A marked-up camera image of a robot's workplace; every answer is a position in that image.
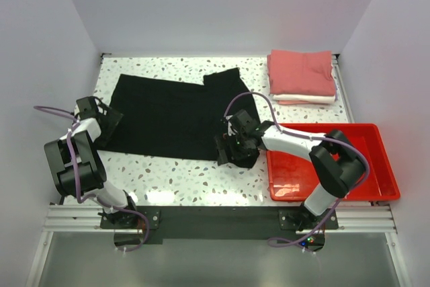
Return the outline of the black t-shirt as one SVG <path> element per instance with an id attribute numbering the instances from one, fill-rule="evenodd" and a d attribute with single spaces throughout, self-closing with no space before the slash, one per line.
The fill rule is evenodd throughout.
<path id="1" fill-rule="evenodd" d="M 215 161 L 225 112 L 245 110 L 258 120 L 238 68 L 212 73 L 201 85 L 120 75 L 109 106 L 122 119 L 104 151 Z"/>

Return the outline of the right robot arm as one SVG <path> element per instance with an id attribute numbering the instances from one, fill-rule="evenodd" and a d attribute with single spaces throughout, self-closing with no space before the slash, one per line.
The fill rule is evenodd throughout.
<path id="1" fill-rule="evenodd" d="M 261 150 L 287 153 L 312 164 L 319 184 L 299 212 L 306 228 L 320 224 L 323 213 L 370 173 L 367 159 L 340 130 L 313 133 L 286 128 L 276 121 L 259 123 L 244 110 L 224 123 L 226 130 L 214 137 L 219 165 L 254 159 Z"/>

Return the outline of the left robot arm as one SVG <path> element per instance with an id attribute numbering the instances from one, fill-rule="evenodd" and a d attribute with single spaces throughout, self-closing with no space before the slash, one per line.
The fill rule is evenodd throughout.
<path id="1" fill-rule="evenodd" d="M 139 211 L 131 196 L 107 179 L 98 150 L 104 149 L 123 115 L 98 97 L 77 100 L 78 112 L 37 106 L 37 110 L 72 120 L 67 133 L 44 145 L 57 192 L 80 204 L 91 200 L 102 207 L 99 215 L 116 228 L 132 228 Z"/>

